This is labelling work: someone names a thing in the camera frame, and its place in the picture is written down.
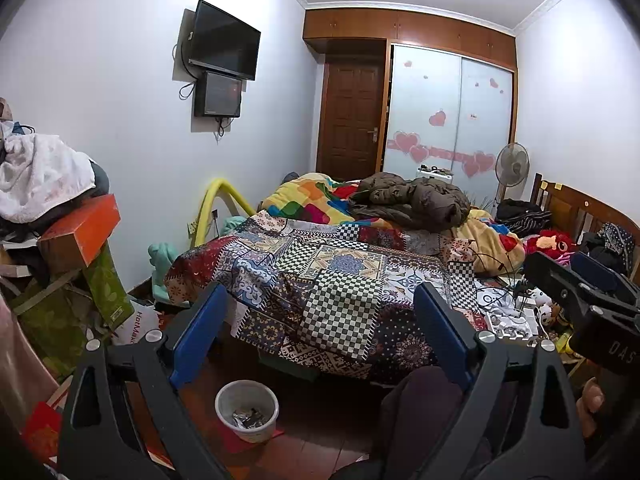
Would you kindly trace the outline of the person's right hand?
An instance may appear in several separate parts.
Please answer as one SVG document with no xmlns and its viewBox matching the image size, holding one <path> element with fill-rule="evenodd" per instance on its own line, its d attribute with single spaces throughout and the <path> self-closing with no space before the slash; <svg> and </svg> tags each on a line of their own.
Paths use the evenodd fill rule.
<svg viewBox="0 0 640 480">
<path fill-rule="evenodd" d="M 604 404 L 604 393 L 597 382 L 597 378 L 593 377 L 585 383 L 582 388 L 582 395 L 576 402 L 576 410 L 582 427 L 582 436 L 590 438 L 596 431 L 597 424 L 594 415 L 602 408 Z"/>
</svg>

